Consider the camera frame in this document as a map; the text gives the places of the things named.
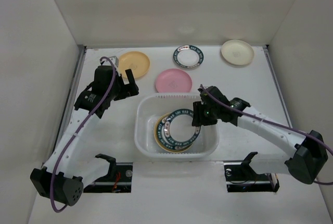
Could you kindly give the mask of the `pink plate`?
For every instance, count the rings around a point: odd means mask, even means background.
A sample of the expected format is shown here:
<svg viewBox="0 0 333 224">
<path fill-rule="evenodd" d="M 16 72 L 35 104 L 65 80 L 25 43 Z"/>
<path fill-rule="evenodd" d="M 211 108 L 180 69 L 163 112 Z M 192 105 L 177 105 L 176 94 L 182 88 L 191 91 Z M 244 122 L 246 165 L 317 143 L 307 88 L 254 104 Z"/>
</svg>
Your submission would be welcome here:
<svg viewBox="0 0 333 224">
<path fill-rule="evenodd" d="M 164 70 L 155 80 L 155 87 L 159 93 L 189 93 L 192 84 L 190 75 L 180 69 Z"/>
</svg>

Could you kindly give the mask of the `patterned rim plate top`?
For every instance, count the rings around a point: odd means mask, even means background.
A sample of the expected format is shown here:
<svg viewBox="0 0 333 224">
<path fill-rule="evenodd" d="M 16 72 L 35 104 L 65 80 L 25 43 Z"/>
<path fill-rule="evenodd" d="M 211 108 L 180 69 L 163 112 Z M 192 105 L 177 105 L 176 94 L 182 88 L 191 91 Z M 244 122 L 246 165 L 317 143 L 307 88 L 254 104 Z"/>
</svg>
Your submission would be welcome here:
<svg viewBox="0 0 333 224">
<path fill-rule="evenodd" d="M 174 51 L 173 60 L 181 68 L 193 69 L 203 63 L 204 54 L 197 46 L 183 45 Z"/>
</svg>

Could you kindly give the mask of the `cream plate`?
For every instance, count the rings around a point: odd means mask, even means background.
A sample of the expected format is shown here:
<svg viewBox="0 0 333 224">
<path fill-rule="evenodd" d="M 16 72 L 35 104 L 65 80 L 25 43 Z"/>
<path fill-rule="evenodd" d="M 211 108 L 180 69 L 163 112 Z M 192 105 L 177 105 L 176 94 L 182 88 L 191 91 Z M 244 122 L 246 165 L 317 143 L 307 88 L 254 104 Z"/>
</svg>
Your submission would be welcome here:
<svg viewBox="0 0 333 224">
<path fill-rule="evenodd" d="M 230 64 L 245 66 L 254 59 L 254 50 L 246 42 L 241 40 L 229 40 L 221 47 L 222 57 Z"/>
</svg>

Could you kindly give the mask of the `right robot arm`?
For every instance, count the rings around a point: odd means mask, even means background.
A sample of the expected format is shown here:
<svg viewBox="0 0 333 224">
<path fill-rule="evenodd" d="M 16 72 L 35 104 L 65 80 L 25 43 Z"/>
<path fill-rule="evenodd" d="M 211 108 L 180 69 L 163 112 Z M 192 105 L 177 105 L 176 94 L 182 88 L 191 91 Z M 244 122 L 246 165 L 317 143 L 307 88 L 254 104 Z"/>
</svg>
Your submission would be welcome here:
<svg viewBox="0 0 333 224">
<path fill-rule="evenodd" d="M 242 161 L 244 178 L 286 173 L 304 184 L 318 183 L 316 178 L 332 153 L 319 132 L 306 133 L 273 121 L 243 99 L 228 100 L 215 86 L 201 86 L 198 91 L 201 100 L 193 103 L 194 127 L 215 125 L 221 120 L 260 136 L 284 152 L 281 157 L 250 153 Z"/>
</svg>

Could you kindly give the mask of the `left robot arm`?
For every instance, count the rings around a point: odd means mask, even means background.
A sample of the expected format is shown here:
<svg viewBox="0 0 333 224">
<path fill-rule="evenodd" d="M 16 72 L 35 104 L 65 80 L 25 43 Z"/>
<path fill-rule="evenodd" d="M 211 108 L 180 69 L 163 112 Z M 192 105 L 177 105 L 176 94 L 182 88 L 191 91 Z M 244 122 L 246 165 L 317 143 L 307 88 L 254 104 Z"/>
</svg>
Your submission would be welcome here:
<svg viewBox="0 0 333 224">
<path fill-rule="evenodd" d="M 42 168 L 35 168 L 30 174 L 38 194 L 50 199 L 57 213 L 60 210 L 56 202 L 73 206 L 87 186 L 100 178 L 111 180 L 117 174 L 114 157 L 94 154 L 92 160 L 84 161 L 82 152 L 87 150 L 90 132 L 111 102 L 139 94 L 132 70 L 127 69 L 125 74 L 127 84 L 114 66 L 100 65 L 95 69 L 94 80 L 74 103 L 70 122 L 57 147 Z"/>
</svg>

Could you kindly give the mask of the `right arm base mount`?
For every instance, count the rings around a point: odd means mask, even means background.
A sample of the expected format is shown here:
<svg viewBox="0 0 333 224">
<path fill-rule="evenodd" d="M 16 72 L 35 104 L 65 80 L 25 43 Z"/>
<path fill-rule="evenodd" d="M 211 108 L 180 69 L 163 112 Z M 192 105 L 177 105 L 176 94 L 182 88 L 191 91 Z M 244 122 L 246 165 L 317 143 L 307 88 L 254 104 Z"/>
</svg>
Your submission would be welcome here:
<svg viewBox="0 0 333 224">
<path fill-rule="evenodd" d="M 228 193 L 273 192 L 279 188 L 279 180 L 274 173 L 256 173 L 250 163 L 257 152 L 251 152 L 243 160 L 224 162 L 224 176 Z"/>
</svg>

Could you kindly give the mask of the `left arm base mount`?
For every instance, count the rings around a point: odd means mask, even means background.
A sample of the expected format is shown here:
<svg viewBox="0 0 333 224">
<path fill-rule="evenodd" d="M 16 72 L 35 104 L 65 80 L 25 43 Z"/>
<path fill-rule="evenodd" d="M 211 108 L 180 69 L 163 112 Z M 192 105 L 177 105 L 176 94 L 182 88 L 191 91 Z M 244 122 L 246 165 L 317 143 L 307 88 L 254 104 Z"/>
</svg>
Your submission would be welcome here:
<svg viewBox="0 0 333 224">
<path fill-rule="evenodd" d="M 118 163 L 114 157 L 104 154 L 95 156 L 108 162 L 106 175 L 84 188 L 84 193 L 131 193 L 133 163 Z"/>
</svg>

